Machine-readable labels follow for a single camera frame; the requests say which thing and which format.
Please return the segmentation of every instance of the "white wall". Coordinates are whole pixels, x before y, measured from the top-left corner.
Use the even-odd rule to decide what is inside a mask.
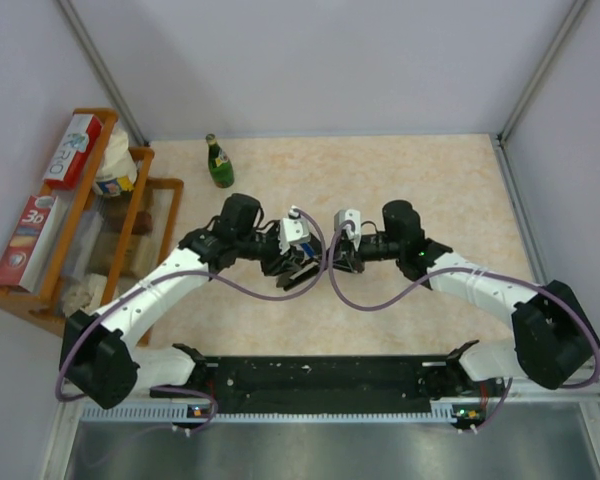
[[[77,106],[107,106],[51,0],[0,2],[0,255]],[[0,480],[35,478],[59,339],[0,311]]]
[[[550,273],[573,286],[600,336],[600,0],[508,150]]]
[[[146,137],[497,132],[573,0],[72,0]]]

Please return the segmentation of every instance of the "green bottle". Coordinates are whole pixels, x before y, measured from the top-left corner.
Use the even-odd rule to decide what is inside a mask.
[[[216,187],[227,188],[233,185],[233,166],[229,156],[218,145],[216,136],[210,133],[206,137],[209,145],[209,173]]]

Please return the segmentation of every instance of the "red and white box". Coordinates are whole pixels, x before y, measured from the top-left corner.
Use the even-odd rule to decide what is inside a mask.
[[[31,195],[0,259],[0,285],[33,292],[54,244],[66,203]]]
[[[74,114],[47,167],[44,183],[51,188],[74,189],[101,131],[102,122],[95,115]]]

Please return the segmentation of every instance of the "gray floor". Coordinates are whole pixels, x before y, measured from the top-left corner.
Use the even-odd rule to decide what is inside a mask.
[[[81,424],[66,478],[600,478],[573,404],[509,404],[477,436],[443,425],[216,424],[191,438],[164,428],[129,441],[147,426]],[[113,451],[100,465],[86,466]]]

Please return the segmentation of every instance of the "wooden shelf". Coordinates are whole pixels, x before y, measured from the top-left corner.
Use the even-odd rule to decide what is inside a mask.
[[[61,276],[62,267],[66,260],[69,247],[73,241],[80,217],[89,210],[93,204],[96,195],[91,186],[96,176],[96,172],[102,162],[104,151],[109,143],[113,126],[118,120],[118,115],[112,109],[107,108],[79,108],[74,113],[87,113],[96,115],[103,123],[102,132],[94,145],[90,159],[85,166],[80,184],[75,189],[75,194],[68,209],[64,226],[57,237],[54,250],[51,254],[47,271],[41,282],[40,290],[37,294],[22,293],[9,287],[0,287],[0,309],[9,312],[23,320],[37,325],[55,335],[62,336],[65,319],[58,316],[55,312],[60,296],[64,287],[64,279]],[[138,214],[138,208],[142,195],[147,184],[151,184],[156,189],[173,190],[173,199],[169,210],[167,225],[160,245],[158,262],[166,258],[169,252],[171,236],[175,226],[175,218],[182,197],[182,180],[149,178],[149,169],[153,161],[154,152],[148,147],[132,147],[129,149],[131,157],[136,163],[141,162],[138,169],[133,194],[129,202],[127,214],[120,232],[115,256],[107,276],[107,284],[102,296],[101,304],[109,303],[114,296],[116,286],[120,279],[120,272],[124,262],[124,253],[131,238],[133,225]],[[50,195],[53,190],[48,185],[43,185],[40,189],[40,195]],[[149,340],[149,334],[143,337],[141,343],[146,344]]]

